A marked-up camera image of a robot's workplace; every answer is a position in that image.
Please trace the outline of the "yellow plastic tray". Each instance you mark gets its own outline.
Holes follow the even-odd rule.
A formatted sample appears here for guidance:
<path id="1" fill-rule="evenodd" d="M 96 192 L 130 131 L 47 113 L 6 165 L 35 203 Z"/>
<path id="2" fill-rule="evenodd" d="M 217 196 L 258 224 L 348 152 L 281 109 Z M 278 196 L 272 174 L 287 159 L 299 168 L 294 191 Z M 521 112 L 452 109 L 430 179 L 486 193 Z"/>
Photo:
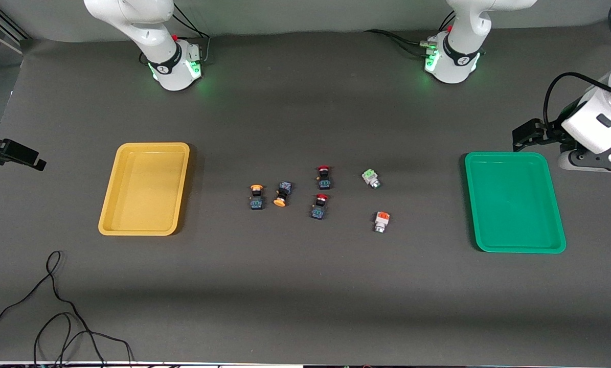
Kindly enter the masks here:
<path id="1" fill-rule="evenodd" d="M 168 236 L 177 229 L 190 148 L 182 142 L 128 143 L 116 151 L 99 232 Z"/>

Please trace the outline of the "green plastic tray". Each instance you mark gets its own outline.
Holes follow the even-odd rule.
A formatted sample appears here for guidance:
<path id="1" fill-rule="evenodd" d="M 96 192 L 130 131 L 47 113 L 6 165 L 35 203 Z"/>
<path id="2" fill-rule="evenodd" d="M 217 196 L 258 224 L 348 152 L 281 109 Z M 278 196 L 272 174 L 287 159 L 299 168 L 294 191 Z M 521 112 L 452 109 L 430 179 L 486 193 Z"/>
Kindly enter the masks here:
<path id="1" fill-rule="evenodd" d="M 464 166 L 478 249 L 544 255 L 565 250 L 551 173 L 541 154 L 472 152 Z"/>

